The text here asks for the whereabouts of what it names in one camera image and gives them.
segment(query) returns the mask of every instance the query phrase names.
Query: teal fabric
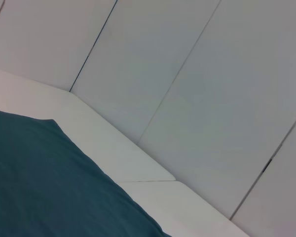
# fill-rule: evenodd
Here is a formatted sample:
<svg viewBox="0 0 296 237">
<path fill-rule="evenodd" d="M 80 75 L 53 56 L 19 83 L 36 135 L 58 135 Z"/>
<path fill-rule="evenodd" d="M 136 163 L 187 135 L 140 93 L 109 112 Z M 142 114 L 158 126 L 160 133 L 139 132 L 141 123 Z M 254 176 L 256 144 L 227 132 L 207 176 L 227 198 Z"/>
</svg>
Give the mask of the teal fabric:
<svg viewBox="0 0 296 237">
<path fill-rule="evenodd" d="M 0 237 L 165 237 L 54 120 L 0 112 Z"/>
</svg>

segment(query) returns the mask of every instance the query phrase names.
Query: teal bedsheet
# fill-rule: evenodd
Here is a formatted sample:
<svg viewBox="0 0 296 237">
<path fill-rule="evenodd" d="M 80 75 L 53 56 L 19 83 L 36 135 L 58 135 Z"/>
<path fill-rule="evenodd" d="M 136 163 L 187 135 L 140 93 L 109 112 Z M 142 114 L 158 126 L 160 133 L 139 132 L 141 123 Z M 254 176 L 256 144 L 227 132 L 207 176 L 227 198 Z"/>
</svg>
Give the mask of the teal bedsheet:
<svg viewBox="0 0 296 237">
<path fill-rule="evenodd" d="M 54 120 L 0 112 L 0 237 L 165 237 Z"/>
</svg>

